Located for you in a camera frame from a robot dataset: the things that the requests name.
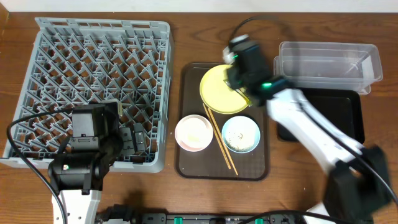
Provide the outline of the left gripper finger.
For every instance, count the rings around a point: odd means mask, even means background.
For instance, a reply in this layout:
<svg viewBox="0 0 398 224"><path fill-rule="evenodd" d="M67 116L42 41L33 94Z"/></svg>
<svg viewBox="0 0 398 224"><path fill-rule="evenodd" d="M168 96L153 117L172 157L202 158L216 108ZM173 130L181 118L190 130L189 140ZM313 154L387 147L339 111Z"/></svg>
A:
<svg viewBox="0 0 398 224"><path fill-rule="evenodd" d="M141 123L133 124L134 134L134 147L136 152L142 152L146 150L146 135L145 129Z"/></svg>
<svg viewBox="0 0 398 224"><path fill-rule="evenodd" d="M123 140L122 156L130 156L135 153L132 131L130 128L120 128L120 136Z"/></svg>

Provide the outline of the light blue bowl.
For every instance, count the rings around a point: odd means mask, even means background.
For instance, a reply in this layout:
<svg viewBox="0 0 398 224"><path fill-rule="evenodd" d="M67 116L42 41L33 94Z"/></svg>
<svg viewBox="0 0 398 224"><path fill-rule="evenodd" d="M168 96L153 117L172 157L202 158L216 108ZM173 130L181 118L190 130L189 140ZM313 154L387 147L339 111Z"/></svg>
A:
<svg viewBox="0 0 398 224"><path fill-rule="evenodd" d="M261 139L259 126L247 116L234 116L227 120L221 135L226 147L238 154L253 151Z"/></svg>

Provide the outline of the green yellow snack wrapper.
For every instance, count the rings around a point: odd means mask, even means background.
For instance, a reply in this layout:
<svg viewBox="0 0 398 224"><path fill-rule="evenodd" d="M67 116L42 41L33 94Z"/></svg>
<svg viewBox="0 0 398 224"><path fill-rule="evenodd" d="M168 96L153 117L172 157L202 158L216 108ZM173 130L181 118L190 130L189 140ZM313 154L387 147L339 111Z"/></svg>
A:
<svg viewBox="0 0 398 224"><path fill-rule="evenodd" d="M242 96L244 98L244 100L246 101L246 104L251 107L252 106L252 101L251 99L247 96L245 89L244 88L238 88L238 89L233 89L230 82L228 80L223 80L224 83L232 90L234 90L236 93L238 93L240 96Z"/></svg>

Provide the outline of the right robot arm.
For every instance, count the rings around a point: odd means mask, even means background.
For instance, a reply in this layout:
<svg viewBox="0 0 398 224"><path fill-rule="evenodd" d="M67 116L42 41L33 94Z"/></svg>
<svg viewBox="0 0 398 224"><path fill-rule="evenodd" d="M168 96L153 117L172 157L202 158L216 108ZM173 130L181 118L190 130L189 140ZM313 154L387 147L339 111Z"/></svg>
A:
<svg viewBox="0 0 398 224"><path fill-rule="evenodd" d="M347 136L282 76L273 76L259 45L247 35L230 37L223 51L228 85L242 90L283 125L317 160L328 176L322 203L297 212L307 223L359 223L397 201L380 147L370 149Z"/></svg>

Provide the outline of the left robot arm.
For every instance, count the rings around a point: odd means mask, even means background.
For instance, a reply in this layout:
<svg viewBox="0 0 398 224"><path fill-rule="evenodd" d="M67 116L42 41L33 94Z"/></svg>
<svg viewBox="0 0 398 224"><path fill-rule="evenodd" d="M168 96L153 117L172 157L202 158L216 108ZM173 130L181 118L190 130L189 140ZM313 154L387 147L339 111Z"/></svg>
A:
<svg viewBox="0 0 398 224"><path fill-rule="evenodd" d="M65 214L68 223L138 223L139 216L128 205L113 205L98 213L104 177L119 156L137 149L138 128L121 128L119 100L77 106L72 111L73 134L62 144L48 167L54 200L62 208L53 210L54 222Z"/></svg>

